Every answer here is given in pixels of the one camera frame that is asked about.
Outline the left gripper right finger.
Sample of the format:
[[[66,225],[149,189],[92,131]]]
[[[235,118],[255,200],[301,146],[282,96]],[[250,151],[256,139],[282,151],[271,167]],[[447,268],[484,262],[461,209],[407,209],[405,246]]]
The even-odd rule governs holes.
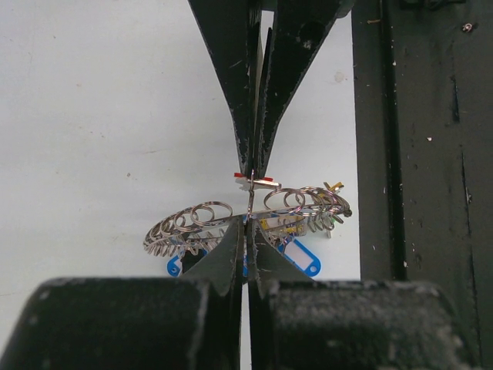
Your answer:
[[[478,369],[453,307],[426,282],[315,281],[246,229],[255,369]]]

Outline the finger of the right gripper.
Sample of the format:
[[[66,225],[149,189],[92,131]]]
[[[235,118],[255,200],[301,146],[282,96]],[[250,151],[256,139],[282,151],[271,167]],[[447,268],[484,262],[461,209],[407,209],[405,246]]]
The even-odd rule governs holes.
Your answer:
[[[189,6],[232,116],[240,172],[248,176],[253,162],[257,3],[196,0]]]
[[[257,175],[264,176],[280,121],[334,23],[353,1],[275,1],[257,106]]]

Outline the silver disc keyring with keys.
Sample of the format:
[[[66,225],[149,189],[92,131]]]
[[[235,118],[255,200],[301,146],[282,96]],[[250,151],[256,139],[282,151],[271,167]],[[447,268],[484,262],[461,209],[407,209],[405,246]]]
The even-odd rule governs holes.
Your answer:
[[[337,225],[352,216],[349,202],[340,195],[343,184],[289,188],[262,181],[260,185],[269,190],[260,210],[249,205],[246,213],[235,214],[228,203],[218,200],[192,205],[153,225],[143,239],[143,250],[167,258],[169,275],[178,277],[186,270],[186,258],[210,254],[238,220],[245,228],[259,229],[267,246],[306,276],[315,277],[322,263],[301,240],[310,234],[329,237]]]

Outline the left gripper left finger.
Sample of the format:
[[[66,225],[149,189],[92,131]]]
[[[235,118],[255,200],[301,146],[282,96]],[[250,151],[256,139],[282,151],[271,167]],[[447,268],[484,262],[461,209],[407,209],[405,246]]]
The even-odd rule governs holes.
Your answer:
[[[237,369],[243,221],[177,278],[64,277],[27,301],[3,369]]]

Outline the key with red tag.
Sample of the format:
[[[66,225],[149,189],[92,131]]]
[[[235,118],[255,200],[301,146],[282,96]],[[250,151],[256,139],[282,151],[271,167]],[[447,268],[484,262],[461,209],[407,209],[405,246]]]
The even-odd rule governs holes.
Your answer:
[[[256,189],[270,189],[279,190],[282,184],[276,182],[271,177],[264,177],[260,179],[252,179],[251,177],[244,176],[242,173],[235,172],[233,175],[235,182],[240,185],[240,189],[248,191],[251,187]]]

